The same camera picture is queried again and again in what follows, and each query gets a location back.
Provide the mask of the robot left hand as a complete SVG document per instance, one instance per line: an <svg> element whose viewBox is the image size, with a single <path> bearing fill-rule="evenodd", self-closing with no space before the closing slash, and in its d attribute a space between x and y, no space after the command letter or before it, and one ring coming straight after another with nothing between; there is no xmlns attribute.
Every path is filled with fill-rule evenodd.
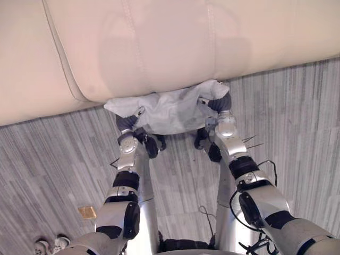
<svg viewBox="0 0 340 255"><path fill-rule="evenodd" d="M140 116L145 112L145 107L139 107L132 115L128 117L121 117L116 115L116 125L121 133L130 132L134 125L138 122Z"/></svg>

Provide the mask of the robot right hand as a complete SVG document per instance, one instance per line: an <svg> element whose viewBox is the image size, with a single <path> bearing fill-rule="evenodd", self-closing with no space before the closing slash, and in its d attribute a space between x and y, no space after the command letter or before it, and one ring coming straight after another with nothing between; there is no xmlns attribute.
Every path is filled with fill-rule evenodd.
<svg viewBox="0 0 340 255"><path fill-rule="evenodd" d="M216 111L217 113L230 111L232 108L232 98L229 92L219 99L209 100L207 98L199 97L198 102L203 105L207 105L210 109Z"/></svg>

